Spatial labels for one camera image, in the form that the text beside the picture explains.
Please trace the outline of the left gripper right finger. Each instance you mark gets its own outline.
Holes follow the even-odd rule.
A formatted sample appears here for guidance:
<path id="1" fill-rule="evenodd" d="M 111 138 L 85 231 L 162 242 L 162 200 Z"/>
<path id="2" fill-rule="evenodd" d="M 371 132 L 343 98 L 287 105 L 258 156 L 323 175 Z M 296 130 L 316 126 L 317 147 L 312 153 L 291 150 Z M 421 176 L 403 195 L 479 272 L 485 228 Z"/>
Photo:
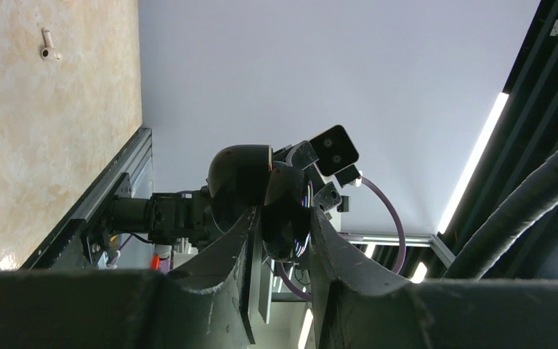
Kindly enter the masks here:
<path id="1" fill-rule="evenodd" d="M 558 281 L 415 284 L 310 212 L 310 276 L 319 348 L 558 348 Z"/>

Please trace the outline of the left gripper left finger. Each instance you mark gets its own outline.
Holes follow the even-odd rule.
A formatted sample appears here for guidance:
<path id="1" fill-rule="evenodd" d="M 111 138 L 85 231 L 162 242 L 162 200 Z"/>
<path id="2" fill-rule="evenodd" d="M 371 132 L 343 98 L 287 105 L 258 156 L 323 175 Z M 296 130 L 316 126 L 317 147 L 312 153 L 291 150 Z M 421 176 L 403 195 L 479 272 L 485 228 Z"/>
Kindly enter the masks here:
<path id="1" fill-rule="evenodd" d="M 167 274 L 0 272 L 0 348 L 246 348 L 244 277 L 259 215 Z"/>

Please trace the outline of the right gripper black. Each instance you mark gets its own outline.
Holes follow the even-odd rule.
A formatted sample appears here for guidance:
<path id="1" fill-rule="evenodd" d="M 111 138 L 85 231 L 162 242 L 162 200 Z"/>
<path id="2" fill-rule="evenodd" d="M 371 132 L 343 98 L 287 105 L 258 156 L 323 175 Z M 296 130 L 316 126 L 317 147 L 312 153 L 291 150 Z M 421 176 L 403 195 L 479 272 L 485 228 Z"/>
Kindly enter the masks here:
<path id="1" fill-rule="evenodd" d="M 331 222 L 340 222 L 341 214 L 349 212 L 349 196 L 342 195 L 336 183 L 320 173 L 317 166 L 319 160 L 319 156 L 307 140 L 274 151 L 275 166 L 300 168 L 309 177 L 312 185 L 312 206 L 320 209 Z"/>

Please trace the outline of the black earbud charging case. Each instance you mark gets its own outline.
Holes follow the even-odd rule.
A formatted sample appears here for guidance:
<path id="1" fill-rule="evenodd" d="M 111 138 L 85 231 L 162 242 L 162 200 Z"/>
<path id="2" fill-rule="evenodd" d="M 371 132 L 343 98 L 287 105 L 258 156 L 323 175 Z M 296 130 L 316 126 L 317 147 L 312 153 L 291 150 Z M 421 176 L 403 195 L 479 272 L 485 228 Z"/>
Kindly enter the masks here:
<path id="1" fill-rule="evenodd" d="M 266 254 L 295 262 L 310 241 L 313 187 L 301 169 L 273 160 L 268 145 L 234 145 L 212 159 L 207 177 L 211 213 L 228 231 L 246 209 L 259 210 L 259 231 Z"/>

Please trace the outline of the white wireless earbud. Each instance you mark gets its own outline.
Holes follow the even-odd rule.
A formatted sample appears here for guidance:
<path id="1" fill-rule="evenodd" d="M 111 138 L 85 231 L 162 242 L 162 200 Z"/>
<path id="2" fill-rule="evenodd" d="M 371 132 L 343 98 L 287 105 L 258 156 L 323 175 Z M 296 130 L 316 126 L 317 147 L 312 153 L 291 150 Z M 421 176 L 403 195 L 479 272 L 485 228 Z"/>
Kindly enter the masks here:
<path id="1" fill-rule="evenodd" d="M 40 51 L 40 56 L 42 60 L 60 62 L 62 60 L 61 52 L 54 48 L 52 35 L 50 30 L 43 29 L 42 36 L 44 39 L 44 47 Z"/>

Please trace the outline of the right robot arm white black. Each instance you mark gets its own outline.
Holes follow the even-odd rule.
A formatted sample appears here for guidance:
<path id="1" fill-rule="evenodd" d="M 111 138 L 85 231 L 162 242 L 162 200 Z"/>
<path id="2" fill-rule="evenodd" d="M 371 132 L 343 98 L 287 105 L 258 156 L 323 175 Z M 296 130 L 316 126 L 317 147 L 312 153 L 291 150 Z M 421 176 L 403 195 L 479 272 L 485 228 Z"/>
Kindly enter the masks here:
<path id="1" fill-rule="evenodd" d="M 232 145 L 215 155 L 202 188 L 117 198 L 110 205 L 109 222 L 114 233 L 146 233 L 151 244 L 175 245 L 181 238 L 195 245 L 211 243 L 247 209 L 263 205 L 271 171 L 277 167 L 303 170 L 311 185 L 304 205 L 329 213 L 348 200 L 321 172 L 326 164 L 341 163 L 340 156 L 329 153 L 332 144 L 305 140 L 279 151 L 269 145 Z"/>

